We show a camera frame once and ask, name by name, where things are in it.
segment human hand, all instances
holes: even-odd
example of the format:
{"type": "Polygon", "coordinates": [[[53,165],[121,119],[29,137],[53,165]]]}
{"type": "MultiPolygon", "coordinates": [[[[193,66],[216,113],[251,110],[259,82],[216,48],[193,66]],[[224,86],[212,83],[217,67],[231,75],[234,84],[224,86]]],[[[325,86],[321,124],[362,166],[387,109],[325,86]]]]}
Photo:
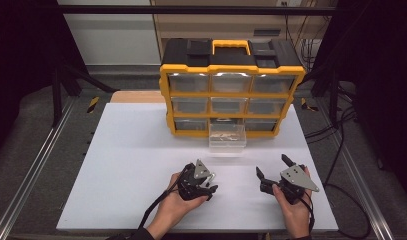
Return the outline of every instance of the human hand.
{"type": "MultiPolygon", "coordinates": [[[[171,177],[168,189],[175,183],[179,173],[175,173],[171,177]]],[[[147,227],[147,231],[153,236],[154,239],[161,239],[169,229],[178,224],[181,219],[191,210],[202,205],[208,196],[201,196],[193,200],[184,201],[179,195],[178,186],[173,188],[173,192],[159,204],[156,216],[147,227]]]]}
{"type": "MultiPolygon", "coordinates": [[[[305,173],[310,176],[309,170],[306,167],[305,173]]],[[[272,186],[275,198],[277,199],[284,217],[284,223],[291,238],[300,238],[309,236],[309,209],[300,201],[294,205],[290,204],[284,196],[281,189],[274,184],[272,186]]],[[[311,190],[306,189],[306,194],[303,194],[302,200],[309,206],[311,190]]]]}

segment white tabletop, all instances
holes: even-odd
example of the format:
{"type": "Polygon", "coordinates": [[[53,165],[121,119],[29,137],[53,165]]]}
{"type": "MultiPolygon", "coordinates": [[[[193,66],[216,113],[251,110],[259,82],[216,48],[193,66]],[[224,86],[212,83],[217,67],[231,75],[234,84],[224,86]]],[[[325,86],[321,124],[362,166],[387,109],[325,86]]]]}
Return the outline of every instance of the white tabletop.
{"type": "Polygon", "coordinates": [[[280,171],[287,168],[281,154],[308,166],[321,189],[312,194],[314,230],[338,229],[293,106],[277,137],[248,139],[241,153],[211,153],[207,138],[175,137],[166,126],[165,116],[164,103],[106,105],[57,229],[137,229],[145,210],[166,189],[172,173],[197,159],[216,173],[213,184],[219,188],[172,232],[284,229],[280,207],[273,196],[260,192],[255,170],[258,166],[266,178],[280,180],[280,171]]]}

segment black backdrop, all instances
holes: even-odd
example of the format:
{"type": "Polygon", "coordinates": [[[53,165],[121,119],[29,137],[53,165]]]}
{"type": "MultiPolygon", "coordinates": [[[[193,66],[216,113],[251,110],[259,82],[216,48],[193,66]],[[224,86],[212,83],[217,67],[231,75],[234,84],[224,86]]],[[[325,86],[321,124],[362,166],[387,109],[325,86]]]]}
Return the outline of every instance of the black backdrop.
{"type": "MultiPolygon", "coordinates": [[[[327,61],[355,16],[333,18],[314,69],[327,61]]],[[[336,57],[335,76],[355,83],[364,129],[407,192],[407,1],[371,1],[336,57]]]]}
{"type": "Polygon", "coordinates": [[[0,147],[27,94],[51,85],[56,65],[87,73],[62,14],[37,11],[56,0],[0,0],[0,147]]]}

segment black sleeve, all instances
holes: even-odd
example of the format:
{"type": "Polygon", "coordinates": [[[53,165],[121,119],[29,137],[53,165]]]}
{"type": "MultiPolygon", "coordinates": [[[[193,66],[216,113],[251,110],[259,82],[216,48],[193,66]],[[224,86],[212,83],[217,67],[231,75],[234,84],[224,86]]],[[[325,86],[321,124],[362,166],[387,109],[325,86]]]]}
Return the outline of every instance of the black sleeve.
{"type": "Polygon", "coordinates": [[[153,236],[145,228],[140,228],[128,240],[154,240],[153,236]]]}
{"type": "Polygon", "coordinates": [[[306,237],[301,237],[301,238],[293,238],[291,240],[312,240],[311,235],[306,236],[306,237]]]}
{"type": "Polygon", "coordinates": [[[145,228],[141,228],[135,232],[135,234],[131,235],[131,237],[126,238],[122,234],[118,234],[115,236],[111,236],[106,240],[154,240],[153,236],[147,231],[145,228]]]}

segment plastic drawer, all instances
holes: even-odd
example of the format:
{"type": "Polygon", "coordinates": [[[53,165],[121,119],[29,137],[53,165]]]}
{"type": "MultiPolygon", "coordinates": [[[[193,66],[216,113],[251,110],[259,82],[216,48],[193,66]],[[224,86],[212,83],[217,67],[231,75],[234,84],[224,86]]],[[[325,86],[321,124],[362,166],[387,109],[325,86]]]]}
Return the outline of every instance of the plastic drawer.
{"type": "Polygon", "coordinates": [[[211,118],[209,127],[209,147],[244,148],[246,132],[243,119],[211,118]]]}
{"type": "Polygon", "coordinates": [[[248,114],[281,114],[285,99],[280,98],[250,98],[248,114]]]}
{"type": "Polygon", "coordinates": [[[174,118],[176,130],[206,131],[206,118],[174,118]]]}
{"type": "Polygon", "coordinates": [[[206,113],[208,98],[171,97],[175,113],[206,113]]]}
{"type": "Polygon", "coordinates": [[[209,86],[208,74],[171,73],[168,74],[171,91],[177,92],[207,92],[209,86]]]}
{"type": "Polygon", "coordinates": [[[248,92],[251,79],[245,73],[217,73],[212,76],[212,91],[248,92]]]}
{"type": "Polygon", "coordinates": [[[295,78],[294,75],[256,75],[253,80],[252,92],[288,93],[295,78]]]}
{"type": "Polygon", "coordinates": [[[212,113],[244,113],[247,98],[220,98],[212,97],[212,113]]]}
{"type": "Polygon", "coordinates": [[[275,118],[247,118],[244,126],[246,131],[272,131],[277,121],[275,118]]]}

